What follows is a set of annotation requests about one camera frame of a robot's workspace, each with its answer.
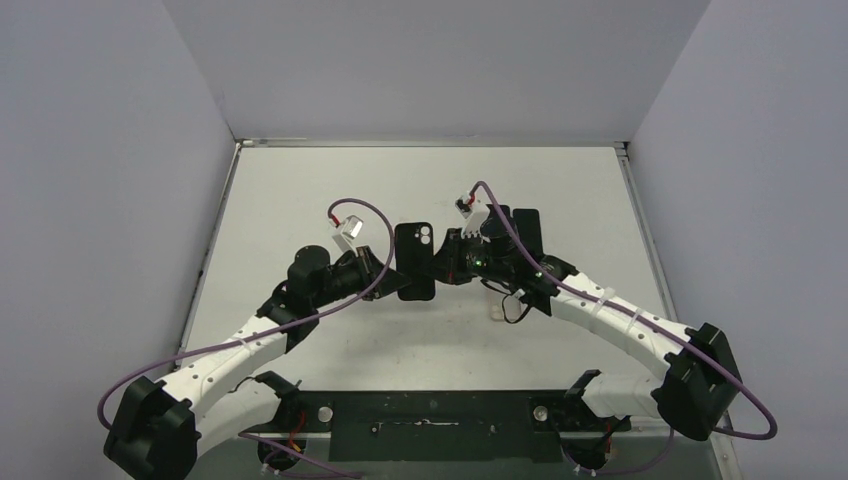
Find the cream phone case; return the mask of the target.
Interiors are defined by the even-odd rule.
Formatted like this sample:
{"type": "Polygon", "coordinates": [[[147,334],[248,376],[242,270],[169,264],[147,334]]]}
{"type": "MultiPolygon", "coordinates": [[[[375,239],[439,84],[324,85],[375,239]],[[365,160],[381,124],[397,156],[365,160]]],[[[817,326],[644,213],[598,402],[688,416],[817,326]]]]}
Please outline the cream phone case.
{"type": "Polygon", "coordinates": [[[520,303],[508,295],[489,291],[487,302],[493,321],[512,321],[521,314],[520,303]]]}

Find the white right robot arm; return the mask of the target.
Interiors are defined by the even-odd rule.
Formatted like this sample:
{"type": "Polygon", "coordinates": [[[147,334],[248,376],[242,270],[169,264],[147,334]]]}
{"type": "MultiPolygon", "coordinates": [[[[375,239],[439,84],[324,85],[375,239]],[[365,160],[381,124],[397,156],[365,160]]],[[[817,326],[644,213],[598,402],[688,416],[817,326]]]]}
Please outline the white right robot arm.
{"type": "Polygon", "coordinates": [[[587,330],[648,370],[643,377],[591,375],[565,402],[567,419],[577,428],[607,417],[642,416],[705,441],[739,393],[741,375],[718,327],[693,328],[623,300],[570,263],[509,236],[494,210],[473,236],[449,229],[422,271],[444,284],[475,278],[498,283],[521,303],[587,330]]]}

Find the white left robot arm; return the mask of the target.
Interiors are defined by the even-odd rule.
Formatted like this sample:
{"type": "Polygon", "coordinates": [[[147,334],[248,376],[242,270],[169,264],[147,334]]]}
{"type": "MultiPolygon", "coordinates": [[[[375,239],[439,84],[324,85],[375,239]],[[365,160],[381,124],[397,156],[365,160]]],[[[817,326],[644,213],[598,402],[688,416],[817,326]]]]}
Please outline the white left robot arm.
{"type": "Polygon", "coordinates": [[[287,278],[225,342],[188,357],[156,381],[124,391],[105,456],[134,479],[184,479],[217,445],[256,425],[282,431],[297,420],[297,389],[260,369],[290,352],[315,327],[319,308],[348,297],[379,299],[411,282],[368,247],[336,262],[320,246],[300,249],[287,278]]]}

